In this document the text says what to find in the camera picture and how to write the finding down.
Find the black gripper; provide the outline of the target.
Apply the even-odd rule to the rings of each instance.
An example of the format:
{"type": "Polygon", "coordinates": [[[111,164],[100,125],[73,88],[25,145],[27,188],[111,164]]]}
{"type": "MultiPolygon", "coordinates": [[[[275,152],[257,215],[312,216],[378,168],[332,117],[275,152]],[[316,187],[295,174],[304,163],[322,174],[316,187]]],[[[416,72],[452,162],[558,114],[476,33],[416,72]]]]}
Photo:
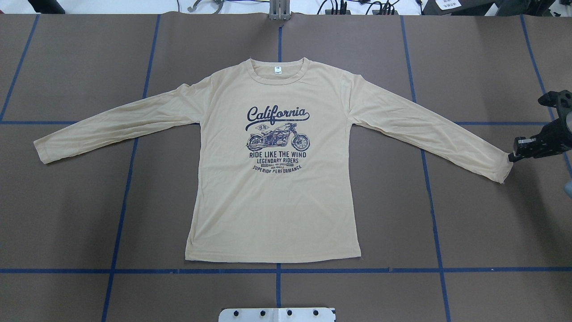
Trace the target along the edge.
{"type": "Polygon", "coordinates": [[[535,136],[515,137],[513,153],[509,153],[508,160],[517,162],[522,158],[550,157],[568,152],[571,148],[572,134],[568,123],[556,119],[543,126],[535,136]]]}

